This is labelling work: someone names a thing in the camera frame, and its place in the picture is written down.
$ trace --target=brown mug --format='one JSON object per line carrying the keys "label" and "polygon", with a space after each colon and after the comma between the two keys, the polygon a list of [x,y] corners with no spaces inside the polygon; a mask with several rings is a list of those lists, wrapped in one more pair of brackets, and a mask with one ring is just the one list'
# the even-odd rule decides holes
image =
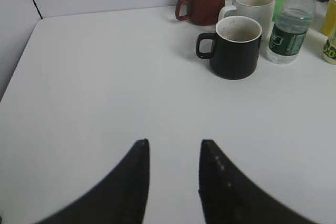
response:
{"label": "brown mug", "polygon": [[[218,14],[224,7],[225,0],[178,0],[175,16],[178,20],[190,19],[197,25],[212,25],[217,23]],[[180,16],[181,6],[187,2],[187,14]]]}

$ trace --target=mug handle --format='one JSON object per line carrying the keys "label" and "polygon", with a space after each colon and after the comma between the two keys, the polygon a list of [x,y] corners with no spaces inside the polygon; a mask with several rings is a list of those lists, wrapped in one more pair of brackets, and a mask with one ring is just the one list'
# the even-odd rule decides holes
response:
{"label": "mug handle", "polygon": [[237,10],[237,7],[235,5],[224,6],[219,12],[218,21],[225,18],[226,14],[232,10]]}
{"label": "mug handle", "polygon": [[184,16],[180,16],[181,6],[186,1],[191,1],[191,0],[178,0],[177,1],[176,10],[175,10],[175,16],[176,16],[177,20],[183,21],[183,20],[187,20],[187,19],[191,18],[190,14],[186,14]]}
{"label": "mug handle", "polygon": [[[211,46],[211,51],[210,52],[201,52],[199,50],[199,45],[201,44],[201,41],[203,39],[211,39],[212,40],[212,46]],[[216,43],[216,34],[200,34],[197,38],[197,43],[196,43],[196,54],[199,58],[201,59],[210,59],[215,52],[215,44]]]}

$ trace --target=table surface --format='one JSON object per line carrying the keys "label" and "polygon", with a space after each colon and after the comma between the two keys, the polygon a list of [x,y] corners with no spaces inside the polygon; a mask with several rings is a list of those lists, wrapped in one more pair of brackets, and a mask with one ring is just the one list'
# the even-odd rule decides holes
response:
{"label": "table surface", "polygon": [[0,215],[32,223],[77,199],[135,140],[151,145],[144,223],[204,223],[201,140],[257,185],[319,223],[336,221],[336,66],[321,51],[325,4],[298,58],[264,58],[244,80],[195,55],[214,26],[177,22],[174,7],[40,21],[0,103]]}

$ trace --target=yellow container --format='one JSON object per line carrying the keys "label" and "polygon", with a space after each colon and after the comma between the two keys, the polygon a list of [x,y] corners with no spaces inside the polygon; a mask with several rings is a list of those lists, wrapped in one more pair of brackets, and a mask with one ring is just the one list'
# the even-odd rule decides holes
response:
{"label": "yellow container", "polygon": [[322,26],[322,33],[329,36],[336,24],[336,0],[329,0],[328,11]]}
{"label": "yellow container", "polygon": [[336,25],[323,47],[322,56],[327,62],[336,65]]}

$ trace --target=bottle label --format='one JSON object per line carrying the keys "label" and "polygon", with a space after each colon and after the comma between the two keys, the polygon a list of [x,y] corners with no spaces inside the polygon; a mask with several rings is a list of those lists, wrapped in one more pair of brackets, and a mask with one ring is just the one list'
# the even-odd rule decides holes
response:
{"label": "bottle label", "polygon": [[336,48],[334,48],[332,45],[330,45],[329,40],[327,40],[327,43],[323,47],[323,53],[328,58],[336,60]]}
{"label": "bottle label", "polygon": [[287,33],[274,25],[268,47],[278,55],[296,55],[301,49],[306,34],[307,31],[301,34]]}

